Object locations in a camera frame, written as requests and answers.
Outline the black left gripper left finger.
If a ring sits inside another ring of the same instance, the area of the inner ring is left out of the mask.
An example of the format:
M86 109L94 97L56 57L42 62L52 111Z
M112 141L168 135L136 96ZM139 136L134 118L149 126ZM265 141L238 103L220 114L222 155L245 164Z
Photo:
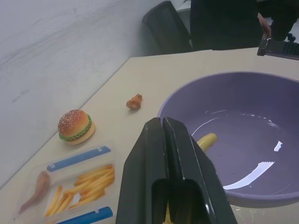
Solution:
M145 123L123 167L116 224L163 224L168 203L160 118Z

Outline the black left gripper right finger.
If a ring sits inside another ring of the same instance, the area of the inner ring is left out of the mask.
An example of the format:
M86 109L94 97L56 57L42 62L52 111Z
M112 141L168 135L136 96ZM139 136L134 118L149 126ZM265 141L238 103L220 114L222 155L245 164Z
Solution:
M236 224L213 163L185 125L163 119L173 224Z

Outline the purple plastic bowl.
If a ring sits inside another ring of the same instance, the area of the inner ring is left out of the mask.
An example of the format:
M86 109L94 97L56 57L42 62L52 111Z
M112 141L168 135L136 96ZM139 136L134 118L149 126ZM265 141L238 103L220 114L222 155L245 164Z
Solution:
M159 117L186 126L206 151L229 201L267 208L299 202L299 81L227 72L191 81L162 104Z

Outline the person's bare hand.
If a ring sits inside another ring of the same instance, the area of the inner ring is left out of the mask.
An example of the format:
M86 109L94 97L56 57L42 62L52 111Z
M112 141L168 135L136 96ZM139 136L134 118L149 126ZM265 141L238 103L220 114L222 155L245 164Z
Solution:
M257 17L258 17L259 23L262 27L264 38L271 38L271 28L270 28L268 22L260 13L257 14Z

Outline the toy french fries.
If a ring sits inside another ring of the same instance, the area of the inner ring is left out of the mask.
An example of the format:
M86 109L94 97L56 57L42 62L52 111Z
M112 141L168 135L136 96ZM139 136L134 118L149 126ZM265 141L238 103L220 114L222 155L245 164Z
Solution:
M96 201L105 195L106 188L114 180L114 166L107 164L77 176L74 183L59 184L51 195L45 216L50 217Z

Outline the toy fried chicken piece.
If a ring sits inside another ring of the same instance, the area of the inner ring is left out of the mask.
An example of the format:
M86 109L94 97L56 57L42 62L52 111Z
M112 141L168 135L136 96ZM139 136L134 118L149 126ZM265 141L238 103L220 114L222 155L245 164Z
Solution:
M129 101L126 102L126 107L130 110L139 110L142 103L142 95L136 94L134 97L132 97Z

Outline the toy hamburger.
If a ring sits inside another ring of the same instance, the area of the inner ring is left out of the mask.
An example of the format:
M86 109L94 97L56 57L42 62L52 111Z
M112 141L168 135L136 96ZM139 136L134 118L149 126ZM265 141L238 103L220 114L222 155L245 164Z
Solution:
M95 132L95 125L89 114L76 109L60 118L57 129L59 138L74 146L89 139Z

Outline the toy chicken wing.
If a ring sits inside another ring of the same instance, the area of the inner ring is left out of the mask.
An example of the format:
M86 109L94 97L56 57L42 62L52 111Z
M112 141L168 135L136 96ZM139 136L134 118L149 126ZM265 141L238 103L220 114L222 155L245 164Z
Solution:
M18 214L21 214L31 205L38 203L46 194L50 185L50 176L46 171L42 171L36 181L36 188L34 194L28 199L20 208Z

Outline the black office chair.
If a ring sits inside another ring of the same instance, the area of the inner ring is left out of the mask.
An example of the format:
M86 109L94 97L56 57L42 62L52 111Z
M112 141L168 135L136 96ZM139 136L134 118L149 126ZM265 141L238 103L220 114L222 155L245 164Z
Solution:
M192 52L191 36L171 1L163 1L149 10L142 23L151 32L161 54Z

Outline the person in dark clothing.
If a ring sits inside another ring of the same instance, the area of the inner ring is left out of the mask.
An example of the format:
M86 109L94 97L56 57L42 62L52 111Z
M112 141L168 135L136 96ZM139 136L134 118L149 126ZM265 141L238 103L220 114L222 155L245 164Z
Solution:
M190 32L194 50L254 48L264 38L257 14L284 41L299 19L299 0L191 0Z

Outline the black ribbed device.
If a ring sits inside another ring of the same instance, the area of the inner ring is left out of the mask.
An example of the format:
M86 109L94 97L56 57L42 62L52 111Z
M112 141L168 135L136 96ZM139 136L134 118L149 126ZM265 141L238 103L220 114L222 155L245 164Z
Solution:
M258 56L273 56L299 61L299 43L262 39L257 50Z

